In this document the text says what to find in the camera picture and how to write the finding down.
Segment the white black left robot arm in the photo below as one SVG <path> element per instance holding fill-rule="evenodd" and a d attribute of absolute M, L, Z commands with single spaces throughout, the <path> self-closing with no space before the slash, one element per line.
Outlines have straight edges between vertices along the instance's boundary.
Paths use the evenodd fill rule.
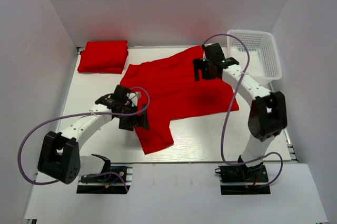
<path fill-rule="evenodd" d="M 119 128 L 132 131 L 136 127 L 148 130 L 148 105 L 137 104 L 138 94 L 114 99 L 111 95 L 100 97 L 88 115 L 59 132 L 48 132 L 43 140 L 37 169 L 64 184 L 76 177 L 94 175 L 99 181 L 111 176 L 111 161 L 98 154 L 81 156 L 80 150 L 99 129 L 119 119 Z"/>

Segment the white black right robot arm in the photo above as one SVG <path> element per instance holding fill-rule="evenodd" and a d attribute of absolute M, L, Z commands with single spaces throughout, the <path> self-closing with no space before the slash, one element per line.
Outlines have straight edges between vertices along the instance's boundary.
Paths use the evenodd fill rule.
<path fill-rule="evenodd" d="M 220 79 L 234 88 L 230 106 L 239 94 L 250 106 L 248 129 L 250 138 L 245 150 L 239 155 L 238 176 L 244 181 L 252 180 L 263 163 L 271 142 L 287 127 L 285 97 L 279 92 L 272 92 L 261 86 L 246 74 L 239 62 L 230 57 L 219 62 L 193 60 L 194 78 L 205 80 Z"/>

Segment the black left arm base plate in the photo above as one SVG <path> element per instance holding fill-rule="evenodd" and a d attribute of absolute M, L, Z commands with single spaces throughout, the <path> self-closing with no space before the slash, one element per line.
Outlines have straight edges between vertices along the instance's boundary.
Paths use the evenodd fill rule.
<path fill-rule="evenodd" d="M 132 183 L 131 164 L 111 164 L 110 173 L 97 177 L 82 176 L 78 180 L 77 194 L 125 195 Z"/>

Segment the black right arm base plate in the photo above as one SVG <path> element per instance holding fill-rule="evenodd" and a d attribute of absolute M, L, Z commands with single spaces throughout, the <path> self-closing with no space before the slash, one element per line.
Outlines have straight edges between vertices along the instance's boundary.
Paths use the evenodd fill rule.
<path fill-rule="evenodd" d="M 220 177 L 221 195 L 269 195 L 270 186 L 266 167 L 218 166 L 214 172 Z"/>

